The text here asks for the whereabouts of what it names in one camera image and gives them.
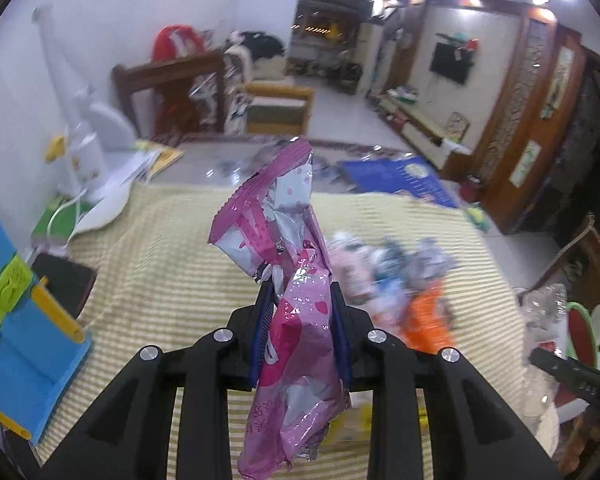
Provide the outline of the wooden sofa with cushions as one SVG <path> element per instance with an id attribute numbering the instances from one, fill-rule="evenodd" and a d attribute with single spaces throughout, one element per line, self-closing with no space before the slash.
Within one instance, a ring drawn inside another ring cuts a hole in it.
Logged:
<path id="1" fill-rule="evenodd" d="M 287 74 L 285 55 L 254 60 L 250 49 L 231 46 L 224 53 L 227 113 L 231 133 L 304 136 L 309 128 L 315 90 Z"/>

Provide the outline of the blue toy organizer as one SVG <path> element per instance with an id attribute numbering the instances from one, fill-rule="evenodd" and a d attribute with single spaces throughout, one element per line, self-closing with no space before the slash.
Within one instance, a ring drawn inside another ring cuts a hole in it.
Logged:
<path id="1" fill-rule="evenodd" d="M 0 222 L 0 423 L 38 443 L 90 347 Z"/>

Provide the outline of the pink foil snack wrapper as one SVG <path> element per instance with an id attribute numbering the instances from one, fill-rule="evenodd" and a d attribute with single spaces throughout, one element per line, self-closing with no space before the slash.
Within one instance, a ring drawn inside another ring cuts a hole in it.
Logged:
<path id="1" fill-rule="evenodd" d="M 210 244 L 245 274 L 274 286 L 274 307 L 237 468 L 267 479 L 315 457 L 350 405 L 332 340 L 332 269 L 311 206 L 313 150 L 283 148 L 214 216 Z"/>

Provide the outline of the green plush toy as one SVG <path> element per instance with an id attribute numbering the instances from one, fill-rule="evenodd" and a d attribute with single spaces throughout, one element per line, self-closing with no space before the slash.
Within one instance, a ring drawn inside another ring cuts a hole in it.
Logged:
<path id="1" fill-rule="evenodd" d="M 465 209 L 468 220 L 481 232 L 486 233 L 490 230 L 491 222 L 478 205 L 470 205 Z"/>

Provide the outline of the low tv cabinet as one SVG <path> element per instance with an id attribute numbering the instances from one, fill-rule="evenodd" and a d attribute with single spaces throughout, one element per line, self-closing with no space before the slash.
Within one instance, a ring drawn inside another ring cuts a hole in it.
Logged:
<path id="1" fill-rule="evenodd" d="M 429 119 L 415 104 L 383 94 L 379 111 L 385 122 L 407 144 L 424 156 L 444 180 L 460 181 L 469 174 L 471 150 L 449 138 L 442 127 Z"/>

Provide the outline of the red bag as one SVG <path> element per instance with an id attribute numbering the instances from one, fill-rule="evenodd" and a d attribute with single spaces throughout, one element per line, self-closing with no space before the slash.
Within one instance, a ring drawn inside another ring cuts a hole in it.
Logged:
<path id="1" fill-rule="evenodd" d="M 169 62 L 207 51 L 204 36 L 188 25 L 169 25 L 161 29 L 152 47 L 151 61 Z"/>

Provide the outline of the dark wooden carved chair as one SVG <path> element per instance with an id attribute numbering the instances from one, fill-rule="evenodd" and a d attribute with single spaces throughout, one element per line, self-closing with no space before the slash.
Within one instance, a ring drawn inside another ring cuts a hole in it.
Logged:
<path id="1" fill-rule="evenodd" d="M 535 348 L 569 358 L 567 304 L 574 301 L 591 315 L 600 371 L 600 232 L 592 214 L 518 301 L 526 324 L 521 418 L 564 478 L 600 479 L 600 410 L 588 404 L 578 417 L 558 422 L 554 399 L 560 384 L 529 360 Z"/>

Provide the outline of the wooden chair near wall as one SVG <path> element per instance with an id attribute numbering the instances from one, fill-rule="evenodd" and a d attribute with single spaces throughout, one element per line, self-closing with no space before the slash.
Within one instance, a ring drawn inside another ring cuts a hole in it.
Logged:
<path id="1" fill-rule="evenodd" d="M 190 98 L 194 83 L 201 76 L 210 76 L 215 80 L 213 131 L 223 133 L 226 123 L 226 94 L 222 53 L 209 51 L 134 67 L 118 64 L 111 71 L 111 80 L 122 113 L 129 118 L 136 131 L 140 131 L 140 123 L 133 104 L 134 94 L 152 90 L 162 97 L 156 113 L 154 138 L 173 130 L 183 134 L 201 132 L 201 112 Z"/>

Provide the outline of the orange snack wrapper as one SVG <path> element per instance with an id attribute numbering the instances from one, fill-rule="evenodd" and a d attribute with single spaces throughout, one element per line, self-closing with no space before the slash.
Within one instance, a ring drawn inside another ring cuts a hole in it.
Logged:
<path id="1" fill-rule="evenodd" d="M 436 354 L 454 346 L 449 326 L 439 311 L 441 298 L 441 283 L 434 282 L 418 292 L 408 305 L 399 328 L 399 336 L 408 348 Z"/>

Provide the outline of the blue printed board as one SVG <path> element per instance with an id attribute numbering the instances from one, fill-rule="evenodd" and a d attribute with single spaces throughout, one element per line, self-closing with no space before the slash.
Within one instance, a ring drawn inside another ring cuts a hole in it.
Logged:
<path id="1" fill-rule="evenodd" d="M 363 193 L 406 193 L 438 206 L 457 208 L 446 192 L 437 171 L 422 156 L 391 160 L 345 160 L 340 167 L 356 188 Z"/>

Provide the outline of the red bin green rim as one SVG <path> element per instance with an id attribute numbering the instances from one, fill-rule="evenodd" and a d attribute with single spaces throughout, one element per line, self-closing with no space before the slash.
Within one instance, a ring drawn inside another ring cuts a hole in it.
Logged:
<path id="1" fill-rule="evenodd" d="M 568 356 L 584 365 L 597 368 L 598 350 L 591 315 L 582 304 L 571 301 L 567 304 L 567 316 Z M 585 400 L 577 398 L 563 385 L 559 386 L 554 404 L 561 424 L 578 417 L 588 406 Z"/>

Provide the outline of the small red floor bin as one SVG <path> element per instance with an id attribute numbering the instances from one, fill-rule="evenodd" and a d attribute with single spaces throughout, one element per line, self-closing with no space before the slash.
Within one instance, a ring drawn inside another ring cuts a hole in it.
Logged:
<path id="1" fill-rule="evenodd" d="M 460 194 L 460 198 L 464 200 L 464 202 L 475 204 L 480 202 L 483 188 L 484 185 L 478 177 L 473 174 L 468 174 L 464 177 L 463 181 L 460 182 L 458 194 Z"/>

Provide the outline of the wall mounted television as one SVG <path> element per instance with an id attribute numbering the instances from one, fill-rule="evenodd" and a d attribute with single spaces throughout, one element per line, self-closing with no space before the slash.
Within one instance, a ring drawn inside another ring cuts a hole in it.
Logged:
<path id="1" fill-rule="evenodd" d="M 474 51 L 438 42 L 434 48 L 429 70 L 443 78 L 464 86 L 471 67 L 474 66 Z"/>

